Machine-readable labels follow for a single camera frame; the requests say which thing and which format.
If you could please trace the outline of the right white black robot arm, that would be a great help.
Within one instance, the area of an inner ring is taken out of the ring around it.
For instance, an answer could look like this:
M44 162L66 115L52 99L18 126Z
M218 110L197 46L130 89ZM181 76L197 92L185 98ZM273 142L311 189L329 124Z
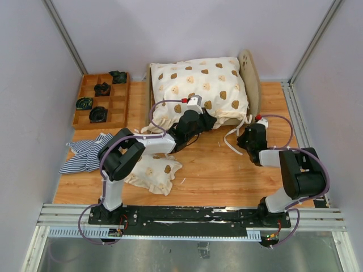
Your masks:
M320 197L330 188L329 175L314 148L269 148L263 124L248 125L237 145L247 151L256 166L277 167L281 171L282 187L258 204L256 216L262 226L284 219L290 208Z

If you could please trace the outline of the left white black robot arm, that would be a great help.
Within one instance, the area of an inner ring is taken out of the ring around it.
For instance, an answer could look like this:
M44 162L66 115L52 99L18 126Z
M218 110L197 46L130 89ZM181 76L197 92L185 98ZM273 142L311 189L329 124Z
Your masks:
M143 155L173 154L187 147L196 135L212 130L217 119L206 109L184 112L180 120L165 133L134 134L121 129L98 153L102 176L102 196L91 206L90 224L116 224L121 219L124 179Z

